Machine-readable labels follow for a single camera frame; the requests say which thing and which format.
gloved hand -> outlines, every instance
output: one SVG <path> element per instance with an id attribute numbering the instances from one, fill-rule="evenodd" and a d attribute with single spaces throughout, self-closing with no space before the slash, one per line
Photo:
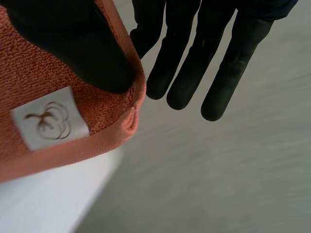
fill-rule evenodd
<path id="1" fill-rule="evenodd" d="M 166 4 L 166 37 L 147 81 L 147 96 L 162 98 L 176 73 L 189 40 L 197 10 L 196 37 L 167 94 L 176 110 L 191 100 L 221 41 L 235 9 L 232 38 L 225 57 L 201 107 L 206 120 L 224 113 L 258 43 L 269 33 L 274 20 L 286 17 L 298 0 L 132 0 L 138 24 L 131 38 L 142 58 L 160 37 Z"/>
<path id="2" fill-rule="evenodd" d="M 133 71 L 94 0 L 0 0 L 15 29 L 102 90 L 125 92 Z"/>

white surface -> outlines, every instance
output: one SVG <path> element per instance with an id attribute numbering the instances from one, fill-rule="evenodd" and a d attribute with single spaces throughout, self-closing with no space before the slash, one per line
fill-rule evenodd
<path id="1" fill-rule="evenodd" d="M 0 184 L 0 233 L 69 233 L 120 164 L 119 149 Z"/>

gray floor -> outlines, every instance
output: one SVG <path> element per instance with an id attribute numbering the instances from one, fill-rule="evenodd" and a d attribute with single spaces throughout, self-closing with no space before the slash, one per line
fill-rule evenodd
<path id="1" fill-rule="evenodd" d="M 116 5 L 134 28 L 131 1 Z M 223 118 L 207 122 L 200 106 L 231 21 L 186 109 L 146 99 L 121 168 L 78 233 L 310 232 L 310 22 L 311 1 L 300 0 L 258 46 Z M 160 44 L 142 61 L 147 77 Z"/>

hand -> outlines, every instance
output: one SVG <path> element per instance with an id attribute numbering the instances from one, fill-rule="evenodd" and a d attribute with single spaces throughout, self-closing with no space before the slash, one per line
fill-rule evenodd
<path id="1" fill-rule="evenodd" d="M 159 39 L 166 4 L 166 37 L 162 41 L 147 81 L 147 96 L 162 98 L 176 73 L 189 40 L 197 10 L 194 43 L 167 94 L 176 110 L 187 106 L 221 41 L 235 9 L 232 38 L 217 75 L 201 107 L 206 120 L 216 121 L 224 113 L 258 43 L 276 19 L 285 17 L 298 0 L 132 0 L 137 28 L 131 31 L 142 58 Z"/>
<path id="2" fill-rule="evenodd" d="M 26 40 L 53 54 L 83 81 L 122 93 L 133 71 L 94 0 L 0 0 Z"/>

finger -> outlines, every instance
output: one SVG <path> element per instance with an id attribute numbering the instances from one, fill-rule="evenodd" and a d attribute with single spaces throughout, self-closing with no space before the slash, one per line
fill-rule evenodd
<path id="1" fill-rule="evenodd" d="M 94 0 L 0 0 L 10 14 L 36 28 L 64 28 L 86 20 Z"/>
<path id="2" fill-rule="evenodd" d="M 168 94 L 171 108 L 185 108 L 213 58 L 235 8 L 228 2 L 203 0 L 194 43 Z"/>
<path id="3" fill-rule="evenodd" d="M 165 0 L 132 0 L 132 3 L 137 28 L 130 36 L 139 57 L 143 58 L 160 38 Z"/>
<path id="4" fill-rule="evenodd" d="M 193 17 L 200 0 L 168 0 L 166 5 L 166 37 L 162 41 L 147 81 L 147 96 L 158 100 L 165 95 L 189 40 Z"/>
<path id="5" fill-rule="evenodd" d="M 132 68 L 95 4 L 86 20 L 61 28 L 29 27 L 8 13 L 25 39 L 57 57 L 86 83 L 111 93 L 132 85 Z"/>
<path id="6" fill-rule="evenodd" d="M 215 121 L 224 114 L 250 58 L 272 24 L 273 21 L 247 17 L 238 12 L 228 49 L 201 107 L 206 120 Z"/>

